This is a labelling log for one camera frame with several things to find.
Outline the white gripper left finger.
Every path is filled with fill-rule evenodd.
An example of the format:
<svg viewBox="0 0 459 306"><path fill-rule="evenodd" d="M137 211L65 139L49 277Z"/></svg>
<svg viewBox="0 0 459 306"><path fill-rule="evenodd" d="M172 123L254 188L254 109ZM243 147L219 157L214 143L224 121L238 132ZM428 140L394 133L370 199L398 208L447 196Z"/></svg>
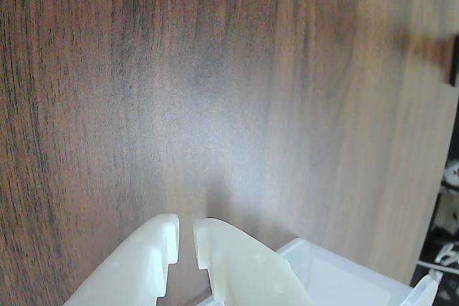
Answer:
<svg viewBox="0 0 459 306"><path fill-rule="evenodd" d="M160 214L138 227L77 288L66 305L155 305L179 259L179 218Z"/></svg>

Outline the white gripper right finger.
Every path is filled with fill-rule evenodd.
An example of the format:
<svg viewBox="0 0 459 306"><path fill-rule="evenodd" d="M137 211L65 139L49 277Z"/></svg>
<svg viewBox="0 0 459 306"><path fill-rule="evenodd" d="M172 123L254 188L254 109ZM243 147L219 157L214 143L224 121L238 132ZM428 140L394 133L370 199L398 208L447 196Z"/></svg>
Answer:
<svg viewBox="0 0 459 306"><path fill-rule="evenodd" d="M223 305L312 305L288 261L225 221L194 222L197 266Z"/></svg>

